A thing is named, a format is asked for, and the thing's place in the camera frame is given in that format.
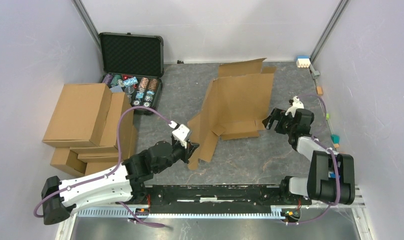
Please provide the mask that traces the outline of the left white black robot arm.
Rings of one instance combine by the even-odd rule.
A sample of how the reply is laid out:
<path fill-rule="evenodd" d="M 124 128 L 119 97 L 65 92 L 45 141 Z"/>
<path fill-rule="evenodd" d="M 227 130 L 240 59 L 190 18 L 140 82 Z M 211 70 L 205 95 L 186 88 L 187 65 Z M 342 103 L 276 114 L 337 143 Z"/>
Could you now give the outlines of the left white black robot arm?
<path fill-rule="evenodd" d="M 109 167 L 84 177 L 61 180 L 58 176 L 46 179 L 41 191 L 44 225 L 54 225 L 71 215 L 91 207 L 111 203 L 143 203 L 148 195 L 144 183 L 181 160 L 189 159 L 200 145 L 186 141 L 181 144 L 159 141 L 154 146 L 132 155 L 120 165 Z"/>

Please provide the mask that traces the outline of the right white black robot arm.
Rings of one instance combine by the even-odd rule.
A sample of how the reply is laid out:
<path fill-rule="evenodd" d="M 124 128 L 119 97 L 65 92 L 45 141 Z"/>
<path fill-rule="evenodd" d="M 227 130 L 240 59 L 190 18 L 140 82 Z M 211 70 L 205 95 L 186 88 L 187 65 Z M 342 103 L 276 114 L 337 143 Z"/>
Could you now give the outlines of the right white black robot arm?
<path fill-rule="evenodd" d="M 302 196 L 332 206 L 351 205 L 356 197 L 354 158 L 315 138 L 311 134 L 314 119 L 307 109 L 287 112 L 274 108 L 262 121 L 266 129 L 273 127 L 276 133 L 286 135 L 291 147 L 310 161 L 307 177 L 286 176 L 280 182 L 279 199 L 292 204 Z"/>

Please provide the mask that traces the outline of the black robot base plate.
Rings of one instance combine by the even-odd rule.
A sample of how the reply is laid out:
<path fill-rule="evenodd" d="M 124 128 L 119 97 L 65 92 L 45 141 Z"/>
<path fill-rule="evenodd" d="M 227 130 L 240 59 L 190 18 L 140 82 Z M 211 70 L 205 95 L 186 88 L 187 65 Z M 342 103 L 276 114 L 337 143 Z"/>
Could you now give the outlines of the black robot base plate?
<path fill-rule="evenodd" d="M 151 214 L 267 214 L 272 206 L 310 206 L 306 197 L 273 184 L 152 185 L 127 205 L 147 205 Z"/>

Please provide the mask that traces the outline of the brown cardboard box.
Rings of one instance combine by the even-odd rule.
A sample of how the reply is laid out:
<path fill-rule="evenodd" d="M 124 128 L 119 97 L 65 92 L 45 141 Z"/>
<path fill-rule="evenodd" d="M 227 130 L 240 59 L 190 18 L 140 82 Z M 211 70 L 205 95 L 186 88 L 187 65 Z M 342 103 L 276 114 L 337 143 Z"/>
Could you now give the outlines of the brown cardboard box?
<path fill-rule="evenodd" d="M 273 90 L 275 66 L 264 59 L 224 63 L 210 81 L 200 111 L 188 121 L 190 140 L 199 147 L 189 158 L 188 168 L 199 161 L 210 162 L 219 140 L 257 138 L 265 127 Z"/>

